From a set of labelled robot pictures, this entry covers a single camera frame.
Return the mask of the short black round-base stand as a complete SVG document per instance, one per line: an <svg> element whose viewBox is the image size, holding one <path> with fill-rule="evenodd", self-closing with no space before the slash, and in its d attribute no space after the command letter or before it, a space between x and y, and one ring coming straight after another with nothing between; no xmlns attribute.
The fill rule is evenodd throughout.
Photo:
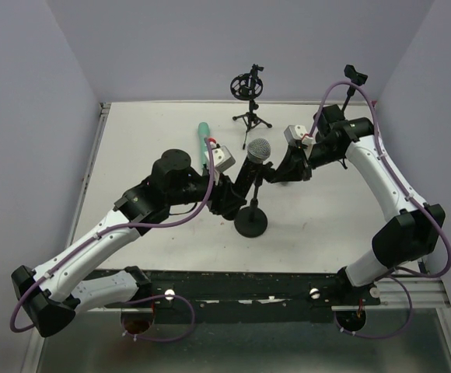
<svg viewBox="0 0 451 373"><path fill-rule="evenodd" d="M258 207L258 194L263 184L264 174L272 173L272 166L272 162L262 165L262 169L257 172L253 182L253 197L250 200L250 204L241 208L234 219L235 229L244 237L259 237L267 229L267 215Z"/></svg>

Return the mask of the black microphone silver grille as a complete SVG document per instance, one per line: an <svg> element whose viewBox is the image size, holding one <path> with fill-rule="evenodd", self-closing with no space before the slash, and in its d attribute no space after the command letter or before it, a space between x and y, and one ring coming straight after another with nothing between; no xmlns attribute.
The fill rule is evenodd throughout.
<svg viewBox="0 0 451 373"><path fill-rule="evenodd" d="M271 155L271 145L268 140L264 138L253 139L246 147L246 158L239 173L236 177L236 181L233 184L234 192L245 198L249 193L249 190L257 177L257 174L261 171L264 162Z"/></svg>

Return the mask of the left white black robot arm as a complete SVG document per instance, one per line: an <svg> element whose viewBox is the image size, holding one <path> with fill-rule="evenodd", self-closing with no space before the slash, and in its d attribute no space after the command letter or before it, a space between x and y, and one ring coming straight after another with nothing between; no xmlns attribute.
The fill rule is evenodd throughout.
<svg viewBox="0 0 451 373"><path fill-rule="evenodd" d="M204 155L205 174L201 175L186 152L165 151L153 163L150 175L126 190L82 238L45 263L12 272L16 307L26 312L42 337L63 330L81 312L132 302L136 294L147 293L149 281L137 267L95 280L88 275L149 230L183 225L203 208L227 220L235 218L246 203L256 167L244 161L231 180L224 171L235 160L225 148L213 148Z"/></svg>

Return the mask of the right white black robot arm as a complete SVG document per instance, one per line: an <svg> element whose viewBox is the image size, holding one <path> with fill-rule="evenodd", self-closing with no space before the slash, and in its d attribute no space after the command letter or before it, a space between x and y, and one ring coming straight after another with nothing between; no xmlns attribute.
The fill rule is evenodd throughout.
<svg viewBox="0 0 451 373"><path fill-rule="evenodd" d="M337 289L349 292L365 287L400 265L432 253L446 213L406 181L376 139L372 121L366 117L348 120L339 106L330 105L322 109L316 128L311 138L302 125L286 127L285 157L267 181L306 181L314 169L348 160L372 191L386 222L372 238L370 250L337 272Z"/></svg>

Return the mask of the tall black round-base stand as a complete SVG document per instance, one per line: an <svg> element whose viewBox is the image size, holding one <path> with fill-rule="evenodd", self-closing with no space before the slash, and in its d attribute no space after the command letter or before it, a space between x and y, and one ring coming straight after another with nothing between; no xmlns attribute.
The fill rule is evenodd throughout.
<svg viewBox="0 0 451 373"><path fill-rule="evenodd" d="M368 75L361 73L355 69L355 66L352 64L347 64L344 67L344 76L350 80L351 83L353 83L356 86L362 86L366 83L368 79ZM354 96L356 92L356 88L350 86L346 93L346 99L344 101L344 104L342 106L342 111L344 112L351 100L351 98Z"/></svg>

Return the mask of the mint green microphone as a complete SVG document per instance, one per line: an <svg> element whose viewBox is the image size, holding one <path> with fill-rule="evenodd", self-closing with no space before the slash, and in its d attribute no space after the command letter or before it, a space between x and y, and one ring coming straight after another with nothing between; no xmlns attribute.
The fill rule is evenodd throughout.
<svg viewBox="0 0 451 373"><path fill-rule="evenodd" d="M208 148L206 145L206 138L210 137L210 128L206 122L200 122L198 125L198 140L200 146L201 165L207 165Z"/></svg>

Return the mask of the black tripod shock mount stand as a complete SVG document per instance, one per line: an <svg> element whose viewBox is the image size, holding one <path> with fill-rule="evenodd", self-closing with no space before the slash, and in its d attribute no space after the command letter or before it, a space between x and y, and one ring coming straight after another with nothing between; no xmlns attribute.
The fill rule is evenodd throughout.
<svg viewBox="0 0 451 373"><path fill-rule="evenodd" d="M248 111L242 115L233 116L233 121L242 120L246 126L245 135L243 139L242 150L246 149L246 141L248 134L258 125L263 124L266 128L272 128L273 125L261 119L256 111L259 105L256 99L264 90L264 83L259 77L259 73L264 70L264 67L258 64L252 64L249 72L237 75L230 83L229 89L232 96L239 100L248 102Z"/></svg>

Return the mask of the black mounting base plate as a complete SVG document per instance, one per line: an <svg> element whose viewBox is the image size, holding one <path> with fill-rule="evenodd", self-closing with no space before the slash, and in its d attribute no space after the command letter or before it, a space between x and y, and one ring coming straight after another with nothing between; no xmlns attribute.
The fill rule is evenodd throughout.
<svg viewBox="0 0 451 373"><path fill-rule="evenodd" d="M136 296L146 298L167 290L181 300L165 298L134 305L156 322L186 323L195 312L198 323L331 322L335 308L356 310L379 305L365 286L347 292L337 289L335 274L244 273L147 270L149 284Z"/></svg>

